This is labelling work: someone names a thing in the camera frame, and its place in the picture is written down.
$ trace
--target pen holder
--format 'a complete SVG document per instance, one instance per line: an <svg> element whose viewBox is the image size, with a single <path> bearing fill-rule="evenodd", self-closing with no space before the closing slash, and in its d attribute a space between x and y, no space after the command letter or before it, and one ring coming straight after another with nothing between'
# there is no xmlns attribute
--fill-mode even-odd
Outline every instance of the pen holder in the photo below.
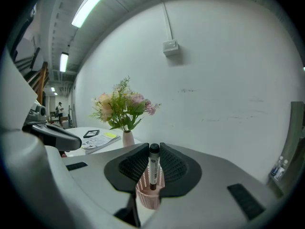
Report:
<svg viewBox="0 0 305 229"><path fill-rule="evenodd" d="M159 165L156 190L151 190L149 186L149 167L147 167L135 186L135 191L139 197L141 204L149 209L157 209L160 205L159 192L165 187L164 175Z"/></svg>

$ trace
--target marker pen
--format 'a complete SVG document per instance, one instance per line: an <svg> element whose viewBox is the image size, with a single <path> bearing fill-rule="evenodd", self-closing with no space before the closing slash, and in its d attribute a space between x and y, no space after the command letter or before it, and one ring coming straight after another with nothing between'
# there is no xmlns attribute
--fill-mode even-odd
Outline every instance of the marker pen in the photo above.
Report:
<svg viewBox="0 0 305 229"><path fill-rule="evenodd" d="M160 159L160 147L153 143L149 148L149 185L151 190L156 190L158 180L158 168Z"/></svg>

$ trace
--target fluorescent light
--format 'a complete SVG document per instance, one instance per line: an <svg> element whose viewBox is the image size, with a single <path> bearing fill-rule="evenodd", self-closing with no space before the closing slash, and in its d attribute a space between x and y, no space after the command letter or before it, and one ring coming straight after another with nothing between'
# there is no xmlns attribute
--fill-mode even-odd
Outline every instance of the fluorescent light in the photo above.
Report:
<svg viewBox="0 0 305 229"><path fill-rule="evenodd" d="M66 72L69 54L66 52L61 53L61 64L59 70L61 72Z"/></svg>
<svg viewBox="0 0 305 229"><path fill-rule="evenodd" d="M100 0L84 0L72 20L72 25L80 28L90 14L91 10L93 10L99 1Z"/></svg>

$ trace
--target booklet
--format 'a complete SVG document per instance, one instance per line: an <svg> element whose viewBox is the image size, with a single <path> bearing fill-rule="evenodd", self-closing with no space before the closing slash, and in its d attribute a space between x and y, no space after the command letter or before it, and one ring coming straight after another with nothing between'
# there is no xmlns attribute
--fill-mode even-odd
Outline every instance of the booklet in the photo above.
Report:
<svg viewBox="0 0 305 229"><path fill-rule="evenodd" d="M84 139L81 147L85 150L86 154L91 154L120 140L120 138L121 137L116 134L103 133Z"/></svg>

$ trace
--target white vase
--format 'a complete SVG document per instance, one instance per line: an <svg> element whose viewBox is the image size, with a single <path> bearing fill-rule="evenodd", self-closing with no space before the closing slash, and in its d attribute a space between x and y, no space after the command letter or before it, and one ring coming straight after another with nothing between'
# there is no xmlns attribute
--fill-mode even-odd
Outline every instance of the white vase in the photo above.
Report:
<svg viewBox="0 0 305 229"><path fill-rule="evenodd" d="M132 132L123 132L123 147L134 145L134 138Z"/></svg>

